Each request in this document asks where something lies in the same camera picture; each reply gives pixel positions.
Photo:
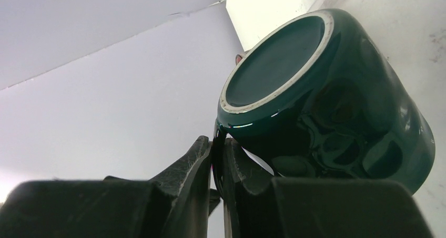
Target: white panel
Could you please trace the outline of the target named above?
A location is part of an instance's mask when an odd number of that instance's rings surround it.
[[[315,1],[227,0],[226,9],[246,51],[280,25],[305,14]]]
[[[219,4],[0,91],[0,192],[31,178],[151,178],[212,136],[240,50]],[[209,237],[223,228],[220,207]]]
[[[0,0],[0,90],[219,0]]]

